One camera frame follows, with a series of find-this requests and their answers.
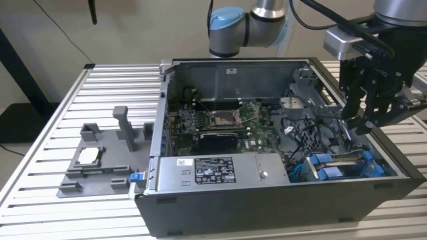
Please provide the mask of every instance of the sticker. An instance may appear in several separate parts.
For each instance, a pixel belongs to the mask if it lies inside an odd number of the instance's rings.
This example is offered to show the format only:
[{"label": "sticker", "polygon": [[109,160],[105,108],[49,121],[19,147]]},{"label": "sticker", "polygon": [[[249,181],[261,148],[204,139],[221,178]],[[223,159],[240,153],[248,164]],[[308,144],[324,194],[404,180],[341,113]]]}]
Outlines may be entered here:
[{"label": "sticker", "polygon": [[191,161],[192,163],[196,184],[227,184],[236,182],[232,157],[195,158],[193,162]]},{"label": "sticker", "polygon": [[237,73],[237,68],[227,68],[225,69],[225,74],[236,74]]},{"label": "sticker", "polygon": [[193,159],[192,158],[179,158],[176,159],[176,166],[192,166]]}]

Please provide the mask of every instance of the motherboard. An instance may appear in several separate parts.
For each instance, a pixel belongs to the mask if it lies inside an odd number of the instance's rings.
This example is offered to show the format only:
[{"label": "motherboard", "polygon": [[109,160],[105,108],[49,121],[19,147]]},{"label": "motherboard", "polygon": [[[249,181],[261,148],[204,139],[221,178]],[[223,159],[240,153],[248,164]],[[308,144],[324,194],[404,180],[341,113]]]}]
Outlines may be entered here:
[{"label": "motherboard", "polygon": [[283,152],[261,101],[215,105],[196,101],[171,112],[168,122],[175,156]]}]

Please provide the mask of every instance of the white label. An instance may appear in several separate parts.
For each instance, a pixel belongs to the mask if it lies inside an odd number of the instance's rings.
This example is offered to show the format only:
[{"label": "white label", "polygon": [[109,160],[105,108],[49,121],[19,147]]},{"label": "white label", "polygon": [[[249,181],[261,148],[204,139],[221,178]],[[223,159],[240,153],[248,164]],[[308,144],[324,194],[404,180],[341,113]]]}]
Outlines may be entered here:
[{"label": "white label", "polygon": [[289,132],[292,132],[293,130],[293,127],[288,126],[285,129],[284,129],[284,134],[288,135]]},{"label": "white label", "polygon": [[225,69],[225,74],[236,74],[237,73],[237,68],[227,68]]},{"label": "white label", "polygon": [[176,166],[192,166],[193,159],[192,158],[179,158],[176,159]]}]

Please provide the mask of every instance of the open computer tower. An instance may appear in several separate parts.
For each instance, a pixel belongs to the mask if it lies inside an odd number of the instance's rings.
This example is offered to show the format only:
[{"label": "open computer tower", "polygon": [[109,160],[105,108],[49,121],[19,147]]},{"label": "open computer tower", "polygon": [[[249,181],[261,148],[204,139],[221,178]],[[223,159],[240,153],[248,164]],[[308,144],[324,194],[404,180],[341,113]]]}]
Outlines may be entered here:
[{"label": "open computer tower", "polygon": [[161,68],[147,184],[133,189],[152,236],[356,222],[424,182],[379,128],[347,128],[315,58]]}]

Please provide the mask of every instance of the power supply label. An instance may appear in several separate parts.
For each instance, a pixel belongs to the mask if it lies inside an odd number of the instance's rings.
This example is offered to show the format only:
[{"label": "power supply label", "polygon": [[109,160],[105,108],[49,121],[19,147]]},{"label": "power supply label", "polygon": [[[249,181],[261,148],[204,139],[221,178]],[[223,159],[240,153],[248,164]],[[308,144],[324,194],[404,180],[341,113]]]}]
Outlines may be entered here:
[{"label": "power supply label", "polygon": [[236,182],[232,157],[207,157],[193,159],[196,184],[228,184]]}]

